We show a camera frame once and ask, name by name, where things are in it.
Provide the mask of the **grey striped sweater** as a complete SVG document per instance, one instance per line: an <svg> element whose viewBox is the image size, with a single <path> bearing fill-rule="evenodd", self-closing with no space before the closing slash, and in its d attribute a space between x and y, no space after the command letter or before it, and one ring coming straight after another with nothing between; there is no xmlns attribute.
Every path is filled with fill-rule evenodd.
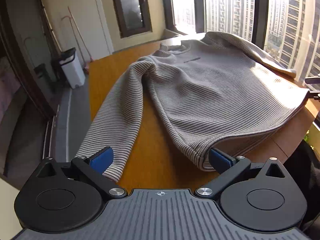
<svg viewBox="0 0 320 240"><path fill-rule="evenodd" d="M140 129L147 90L174 145L200 170L211 171L213 147L243 155L304 107L310 92L288 81L295 76L294 69L230 33L162 44L115 82L77 156L111 147L113 163L104 174L118 181Z"/></svg>

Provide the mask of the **white bin black lid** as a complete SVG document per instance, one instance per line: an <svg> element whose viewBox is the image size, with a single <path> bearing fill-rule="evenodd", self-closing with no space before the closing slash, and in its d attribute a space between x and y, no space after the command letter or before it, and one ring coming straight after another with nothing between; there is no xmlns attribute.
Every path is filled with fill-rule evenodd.
<svg viewBox="0 0 320 240"><path fill-rule="evenodd" d="M84 85L85 74L77 56L75 47L63 51L58 61L72 89Z"/></svg>

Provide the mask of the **dark framed frosted window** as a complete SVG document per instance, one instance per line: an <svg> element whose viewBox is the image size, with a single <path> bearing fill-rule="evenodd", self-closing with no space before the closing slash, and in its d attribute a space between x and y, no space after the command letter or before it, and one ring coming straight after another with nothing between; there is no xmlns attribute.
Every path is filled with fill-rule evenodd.
<svg viewBox="0 0 320 240"><path fill-rule="evenodd" d="M113 0L122 38L152 31L148 0Z"/></svg>

